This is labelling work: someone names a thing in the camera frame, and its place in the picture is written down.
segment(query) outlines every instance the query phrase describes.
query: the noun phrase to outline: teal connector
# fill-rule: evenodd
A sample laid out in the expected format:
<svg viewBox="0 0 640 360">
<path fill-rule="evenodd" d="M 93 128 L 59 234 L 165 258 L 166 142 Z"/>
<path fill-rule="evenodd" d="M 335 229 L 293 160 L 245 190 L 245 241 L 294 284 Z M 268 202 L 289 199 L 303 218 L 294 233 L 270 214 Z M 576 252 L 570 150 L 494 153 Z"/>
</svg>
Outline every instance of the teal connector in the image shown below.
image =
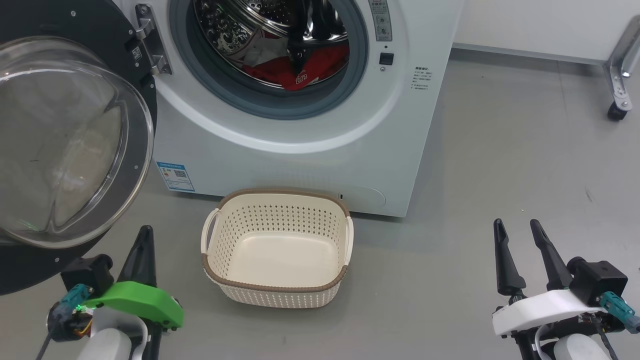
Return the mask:
<svg viewBox="0 0 640 360">
<path fill-rule="evenodd" d="M 640 318 L 636 316 L 636 311 L 616 294 L 611 291 L 602 294 L 600 296 L 600 306 L 624 323 L 628 332 L 632 334 L 640 332 Z"/>
<path fill-rule="evenodd" d="M 82 304 L 89 298 L 93 290 L 84 284 L 75 285 L 69 292 L 60 300 L 58 306 L 53 310 L 53 318 L 60 322 L 66 321 L 71 317 L 73 310 L 76 306 Z"/>
</svg>

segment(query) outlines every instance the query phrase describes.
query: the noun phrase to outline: wire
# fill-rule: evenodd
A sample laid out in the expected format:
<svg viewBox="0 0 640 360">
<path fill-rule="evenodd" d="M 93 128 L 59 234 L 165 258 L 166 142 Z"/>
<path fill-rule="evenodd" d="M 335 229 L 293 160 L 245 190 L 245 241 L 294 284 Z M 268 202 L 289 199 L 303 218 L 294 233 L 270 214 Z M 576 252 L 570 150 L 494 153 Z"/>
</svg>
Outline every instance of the wire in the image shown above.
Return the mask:
<svg viewBox="0 0 640 360">
<path fill-rule="evenodd" d="M 551 328 L 553 327 L 553 325 L 549 325 L 549 324 L 545 324 L 542 325 L 541 327 L 538 327 L 538 330 L 536 331 L 536 335 L 533 338 L 533 347 L 536 349 L 536 352 L 538 353 L 538 357 L 541 360 L 551 360 L 551 357 L 549 355 L 547 355 L 547 353 L 545 353 L 544 351 L 542 351 L 542 345 L 540 345 L 540 337 L 543 336 L 544 334 L 548 333 L 549 330 L 551 330 Z"/>
<path fill-rule="evenodd" d="M 91 324 L 93 322 L 93 319 L 89 320 L 89 323 L 86 324 L 86 327 L 84 328 L 84 330 L 82 331 L 74 331 L 74 333 L 76 333 L 78 336 L 84 336 L 87 332 L 87 330 L 89 330 L 89 328 L 91 327 Z"/>
<path fill-rule="evenodd" d="M 607 350 L 609 351 L 609 355 L 611 355 L 611 360 L 618 360 L 618 356 L 616 355 L 616 352 L 613 350 L 611 343 L 609 343 L 609 339 L 607 338 L 607 335 L 602 330 L 602 324 L 600 323 L 600 321 L 595 321 L 595 324 L 596 324 L 596 331 L 598 331 L 598 334 L 600 335 L 600 339 L 602 339 L 602 343 L 604 344 L 604 347 L 607 348 Z"/>
<path fill-rule="evenodd" d="M 56 318 L 56 320 L 54 321 L 53 325 L 51 325 L 51 329 L 49 329 L 49 333 L 47 334 L 47 337 L 44 339 L 44 343 L 42 343 L 42 346 L 40 347 L 40 351 L 38 353 L 38 356 L 36 356 L 36 360 L 42 360 L 42 357 L 44 356 L 44 352 L 47 351 L 47 347 L 49 346 L 49 343 L 51 342 L 51 337 L 53 336 L 53 331 L 56 329 L 56 326 L 58 325 L 58 320 L 60 319 L 60 316 L 58 316 Z"/>
</svg>

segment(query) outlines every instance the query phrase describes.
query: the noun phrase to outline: red cloth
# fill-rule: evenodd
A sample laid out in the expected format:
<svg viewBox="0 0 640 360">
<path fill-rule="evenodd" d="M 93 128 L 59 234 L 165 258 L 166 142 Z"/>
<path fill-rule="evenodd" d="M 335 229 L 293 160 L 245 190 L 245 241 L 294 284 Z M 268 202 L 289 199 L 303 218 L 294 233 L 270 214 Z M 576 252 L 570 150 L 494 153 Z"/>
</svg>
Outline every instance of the red cloth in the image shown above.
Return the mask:
<svg viewBox="0 0 640 360">
<path fill-rule="evenodd" d="M 288 57 L 281 57 L 261 63 L 256 67 L 243 66 L 244 71 L 261 80 L 278 83 L 285 90 L 296 91 L 313 81 L 328 78 L 342 68 L 349 54 L 348 45 L 323 47 L 314 50 L 303 70 L 296 75 Z"/>
</svg>

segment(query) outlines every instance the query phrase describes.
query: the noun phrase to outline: caster wheel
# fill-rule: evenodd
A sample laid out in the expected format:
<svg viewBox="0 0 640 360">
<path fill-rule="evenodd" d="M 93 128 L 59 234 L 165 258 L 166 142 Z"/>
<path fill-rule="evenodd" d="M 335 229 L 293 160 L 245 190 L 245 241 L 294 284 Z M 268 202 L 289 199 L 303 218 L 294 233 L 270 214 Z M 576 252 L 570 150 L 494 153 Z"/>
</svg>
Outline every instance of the caster wheel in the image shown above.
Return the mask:
<svg viewBox="0 0 640 360">
<path fill-rule="evenodd" d="M 615 101 L 613 102 L 613 104 L 611 104 L 611 106 L 609 107 L 609 111 L 607 112 L 607 117 L 609 118 L 609 120 L 613 120 L 613 121 L 620 121 L 624 119 L 626 115 L 627 115 L 627 111 L 620 110 L 616 106 Z"/>
</svg>

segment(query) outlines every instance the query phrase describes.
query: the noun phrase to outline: gray floor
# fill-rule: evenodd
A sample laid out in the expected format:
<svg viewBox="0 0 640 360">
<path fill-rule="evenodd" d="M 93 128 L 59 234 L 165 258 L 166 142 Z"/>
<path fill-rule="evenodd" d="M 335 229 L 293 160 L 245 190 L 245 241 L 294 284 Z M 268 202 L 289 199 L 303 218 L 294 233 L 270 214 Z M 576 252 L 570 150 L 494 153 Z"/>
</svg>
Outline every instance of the gray floor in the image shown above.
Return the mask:
<svg viewBox="0 0 640 360">
<path fill-rule="evenodd" d="M 640 104 L 640 79 L 630 82 Z M 236 304 L 204 275 L 199 237 L 216 199 L 170 193 L 156 171 L 108 235 L 119 271 L 141 225 L 155 229 L 160 287 L 179 298 L 185 328 L 163 338 L 161 359 L 519 359 L 493 335 L 492 221 L 501 217 L 526 294 L 547 279 L 529 220 L 539 219 L 565 261 L 614 263 L 640 309 L 640 107 L 623 122 L 598 68 L 455 51 L 449 62 L 408 216 L 362 215 L 336 299 L 310 311 Z M 59 278 L 0 297 L 3 359 L 34 358 Z M 620 359 L 637 338 L 615 334 Z M 46 359 L 83 346 L 53 343 Z"/>
</svg>

